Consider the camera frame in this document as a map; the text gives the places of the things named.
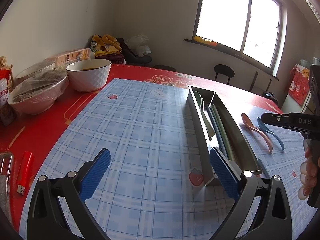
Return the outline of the person's right hand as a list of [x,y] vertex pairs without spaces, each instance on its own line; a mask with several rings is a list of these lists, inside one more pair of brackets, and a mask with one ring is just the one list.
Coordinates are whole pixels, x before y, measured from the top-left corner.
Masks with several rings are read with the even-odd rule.
[[309,197],[312,189],[317,184],[317,173],[319,172],[319,158],[317,159],[317,163],[314,163],[313,158],[313,151],[311,148],[310,139],[304,139],[303,146],[304,146],[304,156],[306,160],[300,165],[300,182],[302,186],[298,190],[298,198],[300,200],[305,200]]

